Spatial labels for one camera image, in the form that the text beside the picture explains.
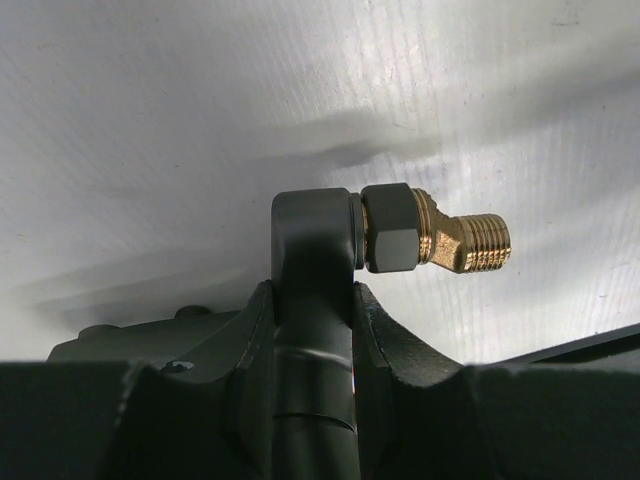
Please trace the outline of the dark grey faucet valve fitting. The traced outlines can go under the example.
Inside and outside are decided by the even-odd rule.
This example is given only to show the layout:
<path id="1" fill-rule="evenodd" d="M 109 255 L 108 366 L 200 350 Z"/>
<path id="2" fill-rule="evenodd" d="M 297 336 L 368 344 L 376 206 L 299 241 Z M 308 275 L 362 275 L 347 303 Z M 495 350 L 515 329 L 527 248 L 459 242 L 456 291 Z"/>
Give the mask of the dark grey faucet valve fitting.
<path id="1" fill-rule="evenodd" d="M 494 214 L 450 217 L 404 183 L 284 192 L 271 207 L 273 353 L 266 479 L 361 477 L 353 356 L 354 274 L 432 263 L 457 274 L 511 253 Z"/>

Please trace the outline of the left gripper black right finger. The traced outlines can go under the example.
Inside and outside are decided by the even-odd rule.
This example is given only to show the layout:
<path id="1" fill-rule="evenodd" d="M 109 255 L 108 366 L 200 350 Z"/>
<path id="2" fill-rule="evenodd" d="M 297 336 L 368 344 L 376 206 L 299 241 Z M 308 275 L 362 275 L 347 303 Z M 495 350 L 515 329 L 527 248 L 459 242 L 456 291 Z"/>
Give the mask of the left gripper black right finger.
<path id="1" fill-rule="evenodd" d="M 354 288 L 366 479 L 635 479 L 639 357 L 461 365 Z"/>

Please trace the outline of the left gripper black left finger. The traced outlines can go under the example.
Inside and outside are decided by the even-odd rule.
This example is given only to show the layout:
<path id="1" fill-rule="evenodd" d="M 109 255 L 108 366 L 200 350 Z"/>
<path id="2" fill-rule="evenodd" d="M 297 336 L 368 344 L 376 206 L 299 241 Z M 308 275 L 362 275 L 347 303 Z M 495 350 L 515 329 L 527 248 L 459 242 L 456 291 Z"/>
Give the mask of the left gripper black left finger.
<path id="1" fill-rule="evenodd" d="M 1 366 L 5 479 L 266 479 L 273 297 L 96 325 Z"/>

